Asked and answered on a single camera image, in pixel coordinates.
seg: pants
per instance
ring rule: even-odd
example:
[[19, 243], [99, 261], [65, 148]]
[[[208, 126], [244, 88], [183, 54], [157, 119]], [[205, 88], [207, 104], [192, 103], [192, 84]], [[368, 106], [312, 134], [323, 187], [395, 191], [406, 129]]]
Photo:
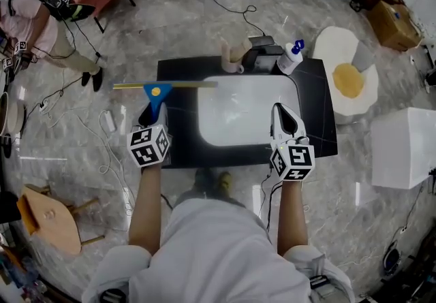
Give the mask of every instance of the pants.
[[52, 59], [50, 56], [46, 55], [44, 60], [55, 65], [59, 68], [70, 68], [74, 71], [79, 71], [81, 73], [88, 72], [92, 75], [97, 74], [100, 67], [97, 66], [90, 59], [82, 56], [77, 50], [69, 43], [67, 35], [65, 34], [65, 27], [58, 23], [57, 38], [54, 43], [53, 49], [49, 52], [52, 56], [65, 57], [69, 54], [72, 55], [66, 59]]
[[177, 205], [188, 199], [215, 199], [228, 202], [240, 207], [245, 207], [240, 202], [230, 197], [227, 191], [218, 185], [217, 179], [210, 169], [199, 169], [196, 172], [196, 181], [190, 191], [184, 192], [176, 201]]

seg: wooden stool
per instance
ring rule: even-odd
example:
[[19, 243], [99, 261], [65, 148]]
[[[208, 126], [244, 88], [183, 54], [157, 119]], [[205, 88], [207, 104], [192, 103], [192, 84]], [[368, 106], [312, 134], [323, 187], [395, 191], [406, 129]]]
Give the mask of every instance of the wooden stool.
[[49, 186], [39, 188], [34, 185], [25, 185], [22, 194], [27, 199], [32, 216], [38, 225], [36, 234], [58, 249], [78, 255], [83, 245], [104, 239], [104, 236], [98, 236], [82, 241], [74, 220], [74, 215], [97, 203], [97, 198], [79, 207], [74, 207], [51, 197]]

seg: white bottle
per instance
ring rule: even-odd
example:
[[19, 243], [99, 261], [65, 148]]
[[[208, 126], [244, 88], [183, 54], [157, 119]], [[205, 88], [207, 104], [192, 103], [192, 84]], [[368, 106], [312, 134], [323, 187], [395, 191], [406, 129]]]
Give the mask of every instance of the white bottle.
[[304, 40], [297, 40], [295, 45], [287, 43], [285, 52], [277, 60], [279, 69], [287, 75], [290, 75], [294, 69], [302, 62], [301, 50], [305, 47]]

